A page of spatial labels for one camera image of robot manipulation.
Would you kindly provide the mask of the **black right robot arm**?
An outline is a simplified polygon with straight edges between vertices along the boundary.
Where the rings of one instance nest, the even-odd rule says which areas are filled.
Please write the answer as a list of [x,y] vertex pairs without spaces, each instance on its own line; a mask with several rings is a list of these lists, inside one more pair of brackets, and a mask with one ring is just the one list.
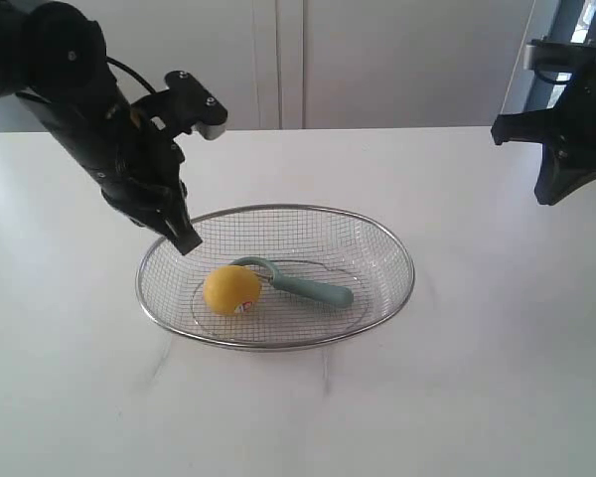
[[596,1],[560,1],[544,32],[527,31],[525,99],[506,106],[493,141],[538,144],[537,201],[553,206],[596,180]]

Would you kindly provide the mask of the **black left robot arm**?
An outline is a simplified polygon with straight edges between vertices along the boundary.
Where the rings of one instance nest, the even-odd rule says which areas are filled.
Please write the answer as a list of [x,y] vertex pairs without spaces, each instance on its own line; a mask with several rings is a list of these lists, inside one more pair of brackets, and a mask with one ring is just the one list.
[[0,1],[0,97],[14,95],[97,183],[104,201],[180,254],[198,247],[183,152],[131,104],[97,22],[60,1]]

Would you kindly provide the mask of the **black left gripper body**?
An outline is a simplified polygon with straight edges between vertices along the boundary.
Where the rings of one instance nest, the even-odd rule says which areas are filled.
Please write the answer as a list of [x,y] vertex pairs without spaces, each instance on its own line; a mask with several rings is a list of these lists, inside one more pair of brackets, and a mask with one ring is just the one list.
[[185,157],[176,142],[146,123],[122,136],[114,160],[114,175],[102,195],[128,217],[137,211],[171,210]]

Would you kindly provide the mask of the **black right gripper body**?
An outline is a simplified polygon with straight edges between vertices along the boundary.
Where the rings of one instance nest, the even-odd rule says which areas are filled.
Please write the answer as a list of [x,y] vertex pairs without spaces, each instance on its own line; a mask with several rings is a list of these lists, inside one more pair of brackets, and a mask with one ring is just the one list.
[[596,58],[572,74],[551,116],[553,157],[564,168],[596,172]]

